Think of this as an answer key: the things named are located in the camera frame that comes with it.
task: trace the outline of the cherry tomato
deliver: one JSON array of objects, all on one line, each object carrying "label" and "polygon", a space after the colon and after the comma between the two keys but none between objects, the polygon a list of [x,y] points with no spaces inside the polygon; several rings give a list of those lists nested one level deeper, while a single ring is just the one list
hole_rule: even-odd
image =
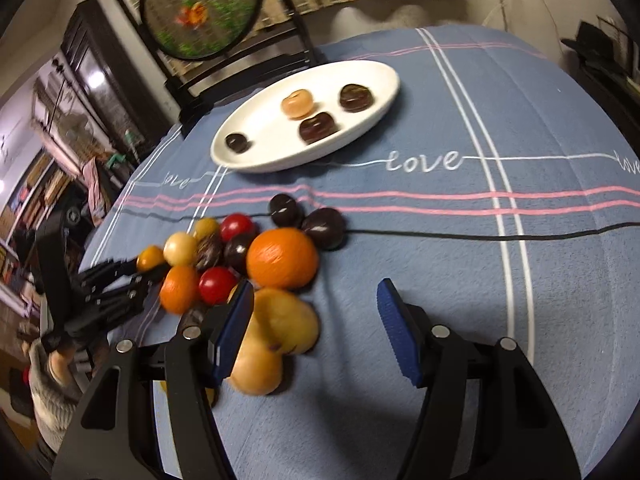
[{"label": "cherry tomato", "polygon": [[226,267],[211,267],[202,273],[198,288],[200,297],[208,305],[225,303],[238,279]]},{"label": "cherry tomato", "polygon": [[234,236],[242,233],[255,234],[255,224],[247,215],[233,213],[220,224],[220,237],[225,244]]}]

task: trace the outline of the pink stripe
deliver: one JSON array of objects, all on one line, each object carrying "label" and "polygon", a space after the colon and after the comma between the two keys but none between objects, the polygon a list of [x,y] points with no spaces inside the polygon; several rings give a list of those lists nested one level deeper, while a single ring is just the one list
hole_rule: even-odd
[{"label": "pink stripe", "polygon": [[[253,198],[236,198],[233,200],[226,200],[220,202],[214,202],[211,207],[220,207],[223,205],[230,205],[233,203],[237,204],[249,204],[249,203],[267,203],[271,200],[271,196],[262,196],[262,197],[253,197]],[[302,196],[298,199],[300,202],[309,202],[314,207],[324,207],[323,204],[316,202],[316,200],[311,197]],[[165,204],[159,204],[158,207],[160,209],[165,209],[167,211],[183,211],[185,209],[191,207],[197,207],[199,202],[192,202],[187,205],[181,206],[169,206]],[[135,200],[127,200],[127,206],[132,206],[135,208],[142,209],[152,209],[154,208],[153,204],[148,203],[139,203]],[[586,211],[598,211],[600,209],[606,209],[611,207],[618,206],[630,206],[630,207],[638,207],[640,208],[640,203],[632,202],[631,200],[610,200],[608,202],[601,202],[598,204],[591,205],[579,205],[579,206],[569,206],[569,207],[561,207],[561,208],[548,208],[548,209],[521,209],[521,208],[501,208],[501,209],[427,209],[427,208],[418,208],[418,207],[408,207],[408,206],[337,206],[336,209],[339,209],[342,212],[353,212],[353,213],[373,213],[373,212],[381,212],[381,213],[389,213],[389,212],[397,212],[397,213],[413,213],[413,214],[422,214],[422,215],[438,215],[438,216],[494,216],[494,215],[526,215],[526,216],[548,216],[548,215],[561,215],[561,214],[569,214],[569,213],[578,213],[578,212],[586,212]]]},{"label": "pink stripe", "polygon": [[494,216],[494,215],[526,215],[526,216],[549,216],[563,215],[569,213],[593,212],[600,209],[608,209],[617,206],[631,206],[640,208],[640,203],[630,200],[612,200],[593,205],[579,205],[571,207],[561,207],[554,209],[477,209],[477,210],[455,210],[455,209],[423,209],[417,207],[404,206],[373,206],[373,207],[338,207],[342,212],[351,213],[415,213],[422,215],[438,216]]},{"label": "pink stripe", "polygon": [[[232,200],[215,200],[214,202],[211,202],[209,207],[210,208],[222,207],[224,205],[231,205],[231,204],[254,204],[254,203],[268,202],[271,199],[272,199],[272,196],[269,195],[269,196],[258,196],[253,198],[236,198]],[[301,196],[297,198],[297,200],[299,202],[310,202],[315,207],[324,207],[324,205],[322,205],[321,203],[316,202],[315,200],[307,196]],[[164,209],[165,211],[185,211],[192,207],[198,207],[199,205],[201,205],[201,203],[189,202],[187,204],[182,204],[182,205],[167,205],[163,203],[150,204],[145,202],[140,203],[140,202],[137,202],[136,200],[132,200],[131,198],[127,198],[126,205],[137,207],[139,209],[153,209],[157,207],[158,209]]]},{"label": "pink stripe", "polygon": [[[589,196],[597,193],[608,192],[622,192],[629,193],[635,196],[640,196],[640,191],[622,186],[602,186],[592,189],[579,189],[568,191],[552,191],[552,192],[539,192],[539,193],[519,193],[519,192],[481,192],[481,193],[467,193],[467,194],[423,194],[423,193],[408,193],[404,191],[375,191],[364,193],[341,193],[332,191],[319,191],[313,189],[308,184],[299,184],[298,186],[262,186],[262,187],[245,187],[227,191],[224,193],[218,193],[216,198],[224,198],[227,196],[233,196],[237,194],[253,194],[262,192],[277,192],[277,193],[294,193],[300,190],[306,190],[312,195],[320,196],[322,198],[351,198],[351,199],[365,199],[365,198],[413,198],[416,200],[482,200],[485,198],[523,198],[523,199],[540,199],[540,198],[567,198],[573,196]],[[134,202],[149,202],[153,205],[159,205],[161,201],[169,203],[189,203],[192,200],[202,200],[212,198],[212,194],[197,193],[188,198],[173,198],[164,194],[158,194],[155,197],[143,197],[129,195],[127,201],[133,200]]]},{"label": "pink stripe", "polygon": [[[486,43],[451,43],[451,44],[443,44],[440,46],[442,49],[459,49],[459,48],[511,48],[513,50],[521,50],[526,54],[531,56],[539,57],[540,59],[546,59],[543,54],[539,54],[537,52],[532,52],[520,46],[510,44],[510,43],[499,43],[499,42],[486,42]],[[372,52],[370,54],[363,54],[362,56],[354,56],[347,58],[346,60],[357,60],[357,59],[369,59],[370,57],[379,57],[379,56],[404,56],[405,54],[411,54],[412,52],[418,52],[420,50],[429,50],[429,45],[419,45],[412,46],[410,48],[402,48],[400,50],[393,50],[391,52]]]}]

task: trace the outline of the metal screw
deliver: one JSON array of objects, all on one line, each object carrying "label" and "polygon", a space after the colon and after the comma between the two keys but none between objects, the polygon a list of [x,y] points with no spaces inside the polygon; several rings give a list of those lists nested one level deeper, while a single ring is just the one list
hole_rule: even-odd
[{"label": "metal screw", "polygon": [[438,339],[444,339],[449,337],[449,334],[451,334],[451,330],[449,330],[444,325],[436,325],[431,329],[431,333]]},{"label": "metal screw", "polygon": [[200,329],[197,326],[190,326],[184,329],[182,336],[185,339],[197,339],[200,337]]},{"label": "metal screw", "polygon": [[518,344],[510,337],[503,337],[500,339],[500,346],[505,350],[512,352],[518,347]]},{"label": "metal screw", "polygon": [[133,342],[129,339],[123,339],[116,345],[116,350],[121,354],[126,354],[129,350],[133,348]]}]

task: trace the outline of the blue tablecloth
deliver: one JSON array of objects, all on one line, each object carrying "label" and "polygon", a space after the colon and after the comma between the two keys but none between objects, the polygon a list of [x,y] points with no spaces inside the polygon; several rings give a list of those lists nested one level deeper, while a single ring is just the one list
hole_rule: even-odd
[{"label": "blue tablecloth", "polygon": [[[468,338],[514,336],[586,474],[640,397],[640,238],[620,225],[640,222],[633,151],[568,75],[509,34],[392,30],[322,51],[399,73],[401,91],[380,124],[323,160],[263,175],[227,171],[209,156],[242,101],[214,109],[184,140],[176,126],[127,184],[84,266],[161,245],[202,216],[263,214],[276,192],[307,211],[336,207],[354,230],[397,232],[354,234],[322,254],[305,295],[321,338],[295,358],[286,391],[252,398],[223,388],[214,416],[238,478],[395,478],[424,392],[400,374],[377,313],[384,277]],[[534,239],[482,238],[498,235]],[[177,323],[152,294],[113,336],[153,344]],[[179,475],[166,399],[156,394],[164,466]]]}]

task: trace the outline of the blue gripper pad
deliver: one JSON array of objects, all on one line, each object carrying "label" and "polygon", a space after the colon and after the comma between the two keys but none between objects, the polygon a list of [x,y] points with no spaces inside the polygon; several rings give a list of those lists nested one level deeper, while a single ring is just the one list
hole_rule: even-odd
[{"label": "blue gripper pad", "polygon": [[251,283],[246,280],[242,282],[231,298],[230,305],[231,312],[216,342],[216,367],[213,378],[218,386],[231,375],[240,343],[249,325],[251,314],[254,312],[254,288]]},{"label": "blue gripper pad", "polygon": [[418,387],[422,382],[419,345],[405,320],[405,317],[410,318],[406,305],[389,278],[378,284],[376,299],[378,312],[385,326],[386,336],[396,354],[400,371]]}]

